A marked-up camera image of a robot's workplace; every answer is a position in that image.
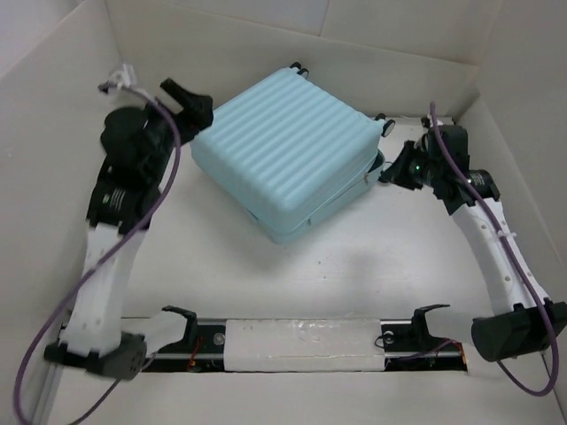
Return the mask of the light blue hard suitcase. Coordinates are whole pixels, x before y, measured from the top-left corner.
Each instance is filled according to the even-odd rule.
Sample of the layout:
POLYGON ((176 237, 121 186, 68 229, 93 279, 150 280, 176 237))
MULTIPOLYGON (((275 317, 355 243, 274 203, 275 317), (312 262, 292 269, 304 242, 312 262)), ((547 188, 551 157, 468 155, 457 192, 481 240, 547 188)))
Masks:
POLYGON ((191 144, 197 166, 278 244, 303 236, 371 189, 395 121, 369 117, 282 68, 214 110, 191 144))

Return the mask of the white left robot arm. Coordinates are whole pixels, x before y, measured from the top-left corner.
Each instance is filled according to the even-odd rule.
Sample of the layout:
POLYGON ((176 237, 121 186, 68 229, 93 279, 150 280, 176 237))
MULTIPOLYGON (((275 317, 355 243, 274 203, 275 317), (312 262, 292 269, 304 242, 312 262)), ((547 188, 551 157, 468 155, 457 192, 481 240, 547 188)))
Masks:
POLYGON ((69 321, 43 357, 114 381, 130 381, 147 358, 173 345, 188 351, 197 342, 197 315, 165 306, 150 319, 121 326, 130 272, 151 218, 171 190, 181 148, 209 128, 213 99, 188 91, 172 79, 161 89, 181 107, 171 112, 142 90, 144 106, 122 106, 104 120, 100 142, 105 158, 91 192, 86 221, 83 276, 69 321))

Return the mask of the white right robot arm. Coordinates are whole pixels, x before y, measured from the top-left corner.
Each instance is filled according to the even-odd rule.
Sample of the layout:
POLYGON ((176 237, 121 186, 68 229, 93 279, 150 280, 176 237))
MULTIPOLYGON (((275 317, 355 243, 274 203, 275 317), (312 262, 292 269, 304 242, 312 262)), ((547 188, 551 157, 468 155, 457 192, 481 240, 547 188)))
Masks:
POLYGON ((468 241, 487 287, 493 314, 466 318, 464 333, 489 362, 541 352, 566 327, 565 302, 553 302, 528 274, 504 216, 493 177, 470 168, 468 133, 457 125, 429 128, 406 141, 380 176, 404 189, 431 188, 468 241))

